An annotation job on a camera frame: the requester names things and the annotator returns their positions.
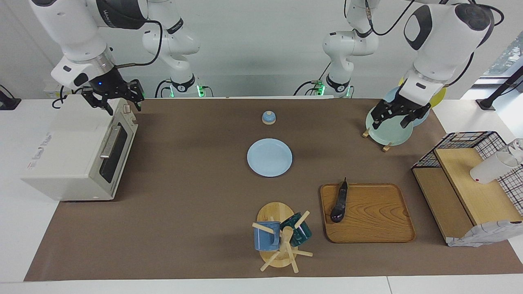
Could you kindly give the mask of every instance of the label on oven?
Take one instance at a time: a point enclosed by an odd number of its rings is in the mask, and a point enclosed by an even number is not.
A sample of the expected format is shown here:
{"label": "label on oven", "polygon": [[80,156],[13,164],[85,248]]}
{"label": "label on oven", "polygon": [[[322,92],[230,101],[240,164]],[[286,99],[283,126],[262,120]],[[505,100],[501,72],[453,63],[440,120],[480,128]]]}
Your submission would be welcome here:
{"label": "label on oven", "polygon": [[40,158],[42,158],[43,153],[46,151],[47,146],[49,145],[49,142],[53,139],[53,133],[48,132],[46,134],[46,137],[42,140],[42,143],[40,143],[40,146],[38,146],[35,154],[31,158],[31,161],[27,165],[27,169],[35,169],[37,166],[38,161]]}

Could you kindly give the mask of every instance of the eggplant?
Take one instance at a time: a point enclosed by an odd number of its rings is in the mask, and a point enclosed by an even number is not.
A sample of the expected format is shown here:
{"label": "eggplant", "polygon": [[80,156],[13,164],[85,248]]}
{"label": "eggplant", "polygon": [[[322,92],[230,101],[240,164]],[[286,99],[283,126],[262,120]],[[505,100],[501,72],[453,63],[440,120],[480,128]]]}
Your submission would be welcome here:
{"label": "eggplant", "polygon": [[347,204],[347,178],[343,180],[342,185],[338,191],[338,199],[336,200],[336,205],[331,211],[331,220],[335,223],[339,223],[345,217],[345,206]]}

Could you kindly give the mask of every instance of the wire basket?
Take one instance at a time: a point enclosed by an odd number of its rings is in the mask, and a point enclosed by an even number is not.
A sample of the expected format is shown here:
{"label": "wire basket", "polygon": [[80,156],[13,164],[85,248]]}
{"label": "wire basket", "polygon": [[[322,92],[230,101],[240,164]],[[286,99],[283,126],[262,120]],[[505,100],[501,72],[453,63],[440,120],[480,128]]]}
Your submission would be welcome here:
{"label": "wire basket", "polygon": [[[450,133],[414,164],[412,169],[441,167],[434,153],[436,149],[474,148],[482,159],[486,159],[505,145],[505,141],[494,131]],[[499,177],[497,181],[523,216],[523,165]]]}

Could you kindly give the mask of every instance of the mug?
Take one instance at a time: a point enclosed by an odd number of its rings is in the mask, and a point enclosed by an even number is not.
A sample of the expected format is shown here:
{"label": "mug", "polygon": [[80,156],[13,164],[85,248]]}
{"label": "mug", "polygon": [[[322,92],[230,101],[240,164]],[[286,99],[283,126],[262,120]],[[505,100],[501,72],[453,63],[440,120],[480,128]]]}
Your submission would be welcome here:
{"label": "mug", "polygon": [[256,223],[273,229],[275,234],[254,228],[254,248],[258,251],[276,251],[280,249],[280,222],[258,221]]}
{"label": "mug", "polygon": [[290,241],[292,247],[297,247],[305,243],[312,236],[311,229],[309,229],[309,226],[305,222],[302,222],[297,229],[294,228],[294,225],[298,222],[298,220],[300,220],[300,218],[301,212],[297,212],[293,216],[283,221],[280,225],[281,230],[283,230],[285,227],[292,227],[293,234]]}

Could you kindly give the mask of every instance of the blue plate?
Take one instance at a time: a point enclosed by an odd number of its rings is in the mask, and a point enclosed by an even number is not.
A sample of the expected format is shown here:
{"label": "blue plate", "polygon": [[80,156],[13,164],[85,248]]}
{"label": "blue plate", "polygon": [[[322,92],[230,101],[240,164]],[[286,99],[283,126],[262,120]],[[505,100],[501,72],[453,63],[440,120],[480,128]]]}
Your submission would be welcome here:
{"label": "blue plate", "polygon": [[247,162],[258,175],[277,177],[291,167],[292,152],[280,140],[262,139],[249,148]]}

